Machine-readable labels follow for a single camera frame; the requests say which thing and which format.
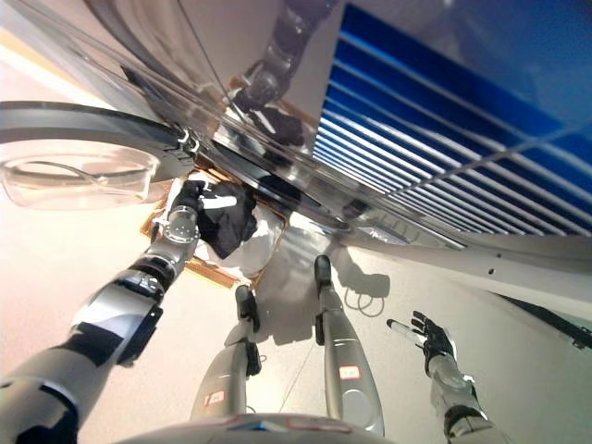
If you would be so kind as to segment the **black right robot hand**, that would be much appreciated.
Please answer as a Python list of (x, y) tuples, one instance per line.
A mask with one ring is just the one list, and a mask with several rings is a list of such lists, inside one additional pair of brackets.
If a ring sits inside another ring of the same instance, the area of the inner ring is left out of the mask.
[(391, 331), (418, 347), (427, 362), (439, 355), (456, 357), (455, 345), (447, 330), (421, 312), (413, 311), (409, 326), (393, 318), (386, 324)]

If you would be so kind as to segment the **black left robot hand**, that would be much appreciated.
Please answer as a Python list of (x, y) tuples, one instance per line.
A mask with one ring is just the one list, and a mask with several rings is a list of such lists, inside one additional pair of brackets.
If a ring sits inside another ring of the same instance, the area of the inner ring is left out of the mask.
[(168, 212), (178, 207), (187, 207), (197, 215), (197, 221), (217, 224), (223, 216), (238, 208), (238, 197), (224, 193), (221, 183), (214, 184), (202, 179), (188, 179), (179, 185)]

